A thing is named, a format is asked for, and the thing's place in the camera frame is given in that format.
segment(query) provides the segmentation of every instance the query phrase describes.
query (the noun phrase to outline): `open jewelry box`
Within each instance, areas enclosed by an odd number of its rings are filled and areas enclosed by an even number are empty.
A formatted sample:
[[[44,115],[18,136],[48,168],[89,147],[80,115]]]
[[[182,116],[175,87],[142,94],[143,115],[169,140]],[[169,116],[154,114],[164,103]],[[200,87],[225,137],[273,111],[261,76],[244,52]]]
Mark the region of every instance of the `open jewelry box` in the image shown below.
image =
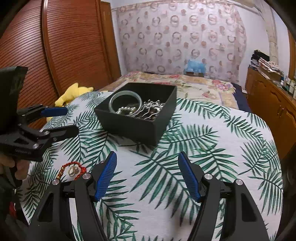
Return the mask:
[[[120,91],[133,91],[137,93],[143,102],[148,100],[164,103],[163,108],[154,120],[143,120],[126,115],[111,113],[109,101],[113,95]],[[162,137],[175,109],[177,99],[177,87],[172,85],[149,84],[149,83],[127,83],[102,101],[94,111],[98,116],[102,127],[110,133],[124,136],[146,145],[156,146]],[[136,99],[131,96],[121,96],[113,102],[116,111],[122,106],[135,103]]]

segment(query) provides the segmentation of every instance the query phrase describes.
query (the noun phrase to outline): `human hand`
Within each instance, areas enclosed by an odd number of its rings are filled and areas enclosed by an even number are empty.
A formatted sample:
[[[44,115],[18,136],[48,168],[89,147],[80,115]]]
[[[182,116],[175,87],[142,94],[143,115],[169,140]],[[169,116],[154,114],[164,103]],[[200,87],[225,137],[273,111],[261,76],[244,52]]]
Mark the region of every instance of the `human hand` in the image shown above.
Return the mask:
[[[24,180],[27,178],[30,162],[26,160],[20,160],[17,162],[17,171],[15,172],[15,178],[17,180]],[[0,153],[0,174],[4,173],[3,166],[14,167],[15,161],[3,153]]]

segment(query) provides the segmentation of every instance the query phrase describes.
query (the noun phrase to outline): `red braided bracelet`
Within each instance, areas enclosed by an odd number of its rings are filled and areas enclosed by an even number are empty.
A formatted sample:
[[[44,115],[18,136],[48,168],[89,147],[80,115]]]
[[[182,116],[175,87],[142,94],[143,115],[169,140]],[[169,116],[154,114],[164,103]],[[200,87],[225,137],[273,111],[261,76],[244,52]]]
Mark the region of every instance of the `red braided bracelet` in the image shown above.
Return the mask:
[[[71,165],[78,165],[81,169],[80,173],[77,175],[77,177],[74,180],[78,179],[82,174],[86,173],[85,167],[81,166],[81,164],[79,162],[72,161],[72,162],[69,162],[61,167],[59,174],[57,175],[57,179],[60,180],[62,175],[64,174],[65,168],[68,166],[71,166]]]

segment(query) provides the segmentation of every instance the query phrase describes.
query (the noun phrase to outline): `curtain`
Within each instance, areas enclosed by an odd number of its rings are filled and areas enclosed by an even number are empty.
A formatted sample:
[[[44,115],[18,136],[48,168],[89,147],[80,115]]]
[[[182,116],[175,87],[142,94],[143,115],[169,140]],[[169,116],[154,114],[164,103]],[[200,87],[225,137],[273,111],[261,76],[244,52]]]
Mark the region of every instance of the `curtain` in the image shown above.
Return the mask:
[[[204,66],[208,78],[238,82],[247,39],[235,5],[153,1],[116,11],[129,72],[181,74],[189,63]]]

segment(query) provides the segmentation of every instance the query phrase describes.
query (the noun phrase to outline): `tablecloth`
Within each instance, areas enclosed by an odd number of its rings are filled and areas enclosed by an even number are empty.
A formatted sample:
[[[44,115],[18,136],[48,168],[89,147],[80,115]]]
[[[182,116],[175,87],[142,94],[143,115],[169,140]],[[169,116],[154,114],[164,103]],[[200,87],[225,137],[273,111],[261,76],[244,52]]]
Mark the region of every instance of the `tablecloth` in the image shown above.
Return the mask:
[[[67,116],[54,117],[44,128],[75,124],[79,135],[55,143],[43,162],[30,164],[27,179],[17,190],[28,221],[48,184],[62,165],[78,161],[88,171],[113,150],[118,163],[104,198],[96,205],[109,240],[187,240],[200,205],[189,195],[178,168],[185,151],[205,173],[220,180],[244,181],[256,202],[268,235],[274,240],[281,218],[282,176],[272,134],[258,116],[209,102],[177,99],[157,147],[112,135],[100,125],[93,108],[111,92],[86,93],[67,106]],[[73,180],[65,170],[62,181]],[[82,240],[75,200],[71,218]],[[213,240],[219,240],[225,200],[220,200]]]

